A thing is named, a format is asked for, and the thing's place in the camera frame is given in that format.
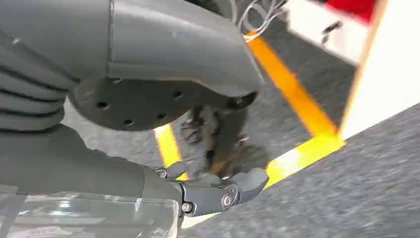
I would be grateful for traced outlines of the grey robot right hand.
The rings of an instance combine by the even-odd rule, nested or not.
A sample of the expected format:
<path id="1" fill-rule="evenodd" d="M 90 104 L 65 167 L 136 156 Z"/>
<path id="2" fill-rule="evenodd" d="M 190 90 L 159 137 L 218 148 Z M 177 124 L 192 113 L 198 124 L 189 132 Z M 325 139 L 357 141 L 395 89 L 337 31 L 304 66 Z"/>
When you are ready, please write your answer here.
<path id="1" fill-rule="evenodd" d="M 187 0 L 3 0 L 0 3 L 0 188 L 16 196 L 75 192 L 150 205 L 179 216 L 224 212 L 254 199 L 262 168 L 223 179 L 263 78 L 241 32 Z M 152 169 L 89 148 L 64 125 L 69 100 L 87 120 L 145 131 L 196 107 L 211 108 L 203 174 Z"/>

